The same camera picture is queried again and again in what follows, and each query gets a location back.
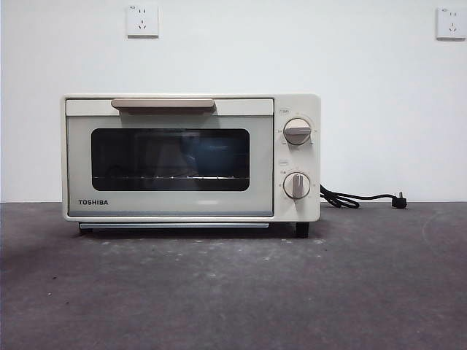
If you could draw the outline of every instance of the oven door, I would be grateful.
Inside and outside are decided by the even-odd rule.
[[[82,101],[88,115],[67,101],[70,217],[273,215],[273,100]]]

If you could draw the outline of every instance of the oven foot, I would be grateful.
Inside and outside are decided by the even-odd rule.
[[[308,238],[309,222],[296,222],[295,223],[295,237]]]
[[[78,224],[78,228],[80,229],[80,236],[84,236],[93,232],[92,228],[81,228],[81,224]]]

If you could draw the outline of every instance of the control knob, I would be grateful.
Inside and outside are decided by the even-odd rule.
[[[296,118],[289,120],[284,127],[284,136],[289,144],[300,145],[307,142],[312,134],[312,129],[309,124],[301,119]]]
[[[284,180],[284,191],[292,199],[302,199],[309,193],[308,176],[302,173],[291,173]]]

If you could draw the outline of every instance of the timer knob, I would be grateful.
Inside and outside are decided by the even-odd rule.
[[[291,173],[284,180],[284,191],[292,199],[302,199],[309,193],[308,176],[302,173]]]
[[[284,127],[284,136],[289,144],[300,145],[307,142],[312,134],[312,129],[309,124],[301,119],[296,118],[289,120]]]

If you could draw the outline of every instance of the toshiba logo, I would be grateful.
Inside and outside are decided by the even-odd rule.
[[[78,200],[82,206],[108,206],[109,202],[107,199],[80,199]]]

